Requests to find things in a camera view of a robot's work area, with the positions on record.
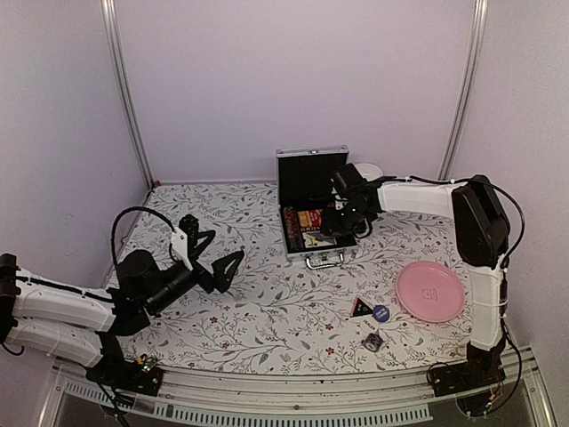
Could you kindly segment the aluminium poker case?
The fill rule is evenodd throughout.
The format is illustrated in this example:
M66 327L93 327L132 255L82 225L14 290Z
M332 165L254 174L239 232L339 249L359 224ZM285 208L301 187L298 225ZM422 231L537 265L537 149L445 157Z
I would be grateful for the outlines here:
M277 206L285 256L310 270L340 267L357 249L351 235L325 236L324 210L339 202L332 176L348 161L345 145L276 152Z

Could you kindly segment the purple chip stack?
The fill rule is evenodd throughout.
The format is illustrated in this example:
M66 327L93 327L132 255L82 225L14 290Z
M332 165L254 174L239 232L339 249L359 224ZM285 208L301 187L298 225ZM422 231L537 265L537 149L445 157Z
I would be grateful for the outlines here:
M384 340L377 333L368 334L362 341L362 345L370 352L377 353L384 344Z

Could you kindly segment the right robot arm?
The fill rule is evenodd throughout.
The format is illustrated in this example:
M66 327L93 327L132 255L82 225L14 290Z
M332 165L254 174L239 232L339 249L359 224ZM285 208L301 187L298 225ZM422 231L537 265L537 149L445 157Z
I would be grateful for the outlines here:
M507 192L484 175L450 181L381 176L368 181L352 164L337 169L329 182L344 204L325 214L326 235L363 238L380 214L390 212L453 220L456 250L468 266L473 304L468 362L459 376L466 387L479 387L493 375L509 337L506 274L517 245L509 242L511 226L500 201Z

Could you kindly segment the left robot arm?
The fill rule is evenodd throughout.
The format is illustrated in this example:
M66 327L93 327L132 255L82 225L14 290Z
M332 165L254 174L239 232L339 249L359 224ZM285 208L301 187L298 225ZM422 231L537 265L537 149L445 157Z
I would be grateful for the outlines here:
M22 269L16 255L2 254L1 344L31 347L86 368L97 367L112 385L123 386L132 379L132 367L117 337L148 327L151 318L195 286L208 294L229 290L243 251L206 268L199 257L215 231L201 231L191 214L172 223L155 210L140 210L169 227L172 265L162 270L150 251L134 250L123 260L112 260L116 287L88 289L53 281Z

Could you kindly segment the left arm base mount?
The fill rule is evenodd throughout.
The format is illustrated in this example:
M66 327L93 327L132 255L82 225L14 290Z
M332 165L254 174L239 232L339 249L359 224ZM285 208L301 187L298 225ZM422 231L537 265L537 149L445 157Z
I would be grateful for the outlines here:
M86 378L114 390L156 397L162 385L164 370L158 366L157 358L146 354L135 360L106 356L94 367L86 369Z

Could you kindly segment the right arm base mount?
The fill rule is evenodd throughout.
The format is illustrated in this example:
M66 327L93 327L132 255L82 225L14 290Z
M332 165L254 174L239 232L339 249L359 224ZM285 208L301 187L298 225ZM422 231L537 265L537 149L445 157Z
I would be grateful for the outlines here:
M426 373L426 380L436 397L495 385L505 378L500 359L478 357L458 364L437 362Z

